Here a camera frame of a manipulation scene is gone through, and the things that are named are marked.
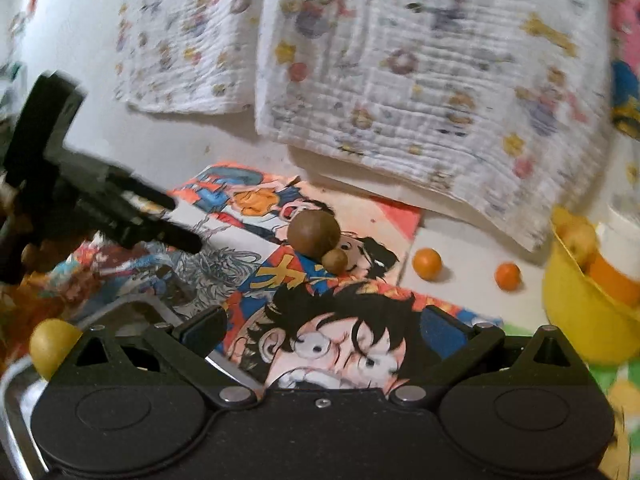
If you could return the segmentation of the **person's left hand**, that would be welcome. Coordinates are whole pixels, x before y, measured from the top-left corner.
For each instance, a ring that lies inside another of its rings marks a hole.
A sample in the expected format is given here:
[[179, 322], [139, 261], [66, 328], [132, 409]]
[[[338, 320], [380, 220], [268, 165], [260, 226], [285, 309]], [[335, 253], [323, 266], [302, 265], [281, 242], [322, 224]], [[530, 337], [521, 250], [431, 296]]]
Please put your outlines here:
[[1, 284], [18, 285], [25, 275], [48, 273], [82, 243], [93, 240], [96, 230], [71, 226], [52, 238], [34, 233], [32, 222], [16, 211], [18, 191], [1, 174]]

